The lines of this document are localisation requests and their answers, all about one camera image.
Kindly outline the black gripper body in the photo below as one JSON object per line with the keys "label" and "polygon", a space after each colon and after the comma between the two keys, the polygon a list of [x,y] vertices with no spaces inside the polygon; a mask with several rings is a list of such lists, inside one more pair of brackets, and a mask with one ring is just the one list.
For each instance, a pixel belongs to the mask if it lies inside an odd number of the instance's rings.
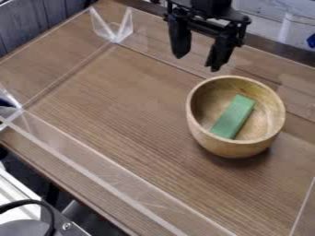
{"label": "black gripper body", "polygon": [[166,20],[186,30],[218,34],[235,30],[246,34],[251,18],[233,7],[233,0],[166,0]]}

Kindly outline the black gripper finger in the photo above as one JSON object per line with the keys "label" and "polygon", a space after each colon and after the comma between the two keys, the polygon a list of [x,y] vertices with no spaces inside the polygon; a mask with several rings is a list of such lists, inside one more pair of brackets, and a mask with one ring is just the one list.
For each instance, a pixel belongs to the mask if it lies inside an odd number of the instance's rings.
{"label": "black gripper finger", "polygon": [[206,66],[218,72],[229,62],[234,49],[245,45],[246,26],[229,25],[215,37]]}
{"label": "black gripper finger", "polygon": [[189,29],[187,12],[175,8],[167,15],[169,36],[171,50],[178,59],[183,58],[191,51],[193,33]]}

